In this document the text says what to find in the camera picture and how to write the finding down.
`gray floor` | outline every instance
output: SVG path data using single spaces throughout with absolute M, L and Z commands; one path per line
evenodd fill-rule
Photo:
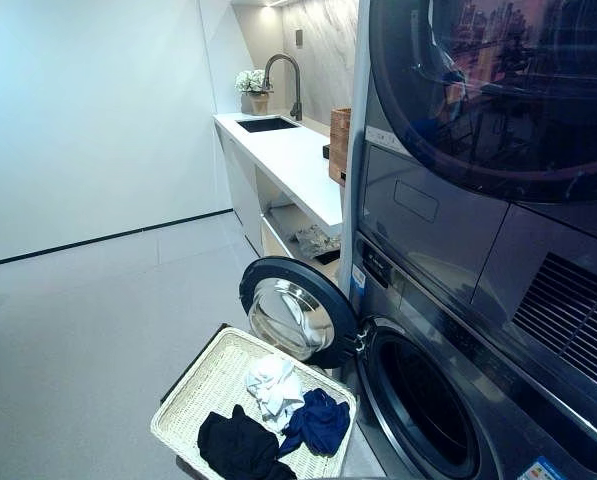
M 223 323 L 247 329 L 233 214 L 0 266 L 0 479 L 188 479 L 149 433 Z M 345 474 L 382 471 L 357 429 Z

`white cloth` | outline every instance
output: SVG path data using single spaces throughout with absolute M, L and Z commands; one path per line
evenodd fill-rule
M 300 379 L 293 369 L 291 362 L 267 355 L 257 360 L 245 377 L 247 390 L 258 400 L 263 421 L 277 433 L 305 404 Z

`wicker basket on counter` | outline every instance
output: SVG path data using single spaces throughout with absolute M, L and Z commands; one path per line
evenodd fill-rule
M 350 122 L 351 108 L 334 108 L 331 111 L 329 176 L 343 187 L 347 178 L 347 144 L 349 143 Z

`potted plant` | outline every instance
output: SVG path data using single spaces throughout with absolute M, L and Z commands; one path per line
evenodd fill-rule
M 236 76 L 236 90 L 242 93 L 243 113 L 267 114 L 269 94 L 262 89 L 264 70 L 243 70 Z

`front-load washing machine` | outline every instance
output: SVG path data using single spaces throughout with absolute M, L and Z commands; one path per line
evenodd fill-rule
M 374 0 L 368 23 L 351 288 L 260 259 L 253 330 L 341 367 L 389 475 L 597 479 L 597 0 Z
M 259 338 L 341 367 L 385 472 L 411 479 L 597 478 L 597 431 L 558 402 L 362 234 L 351 301 L 285 257 L 246 269 L 240 296 Z

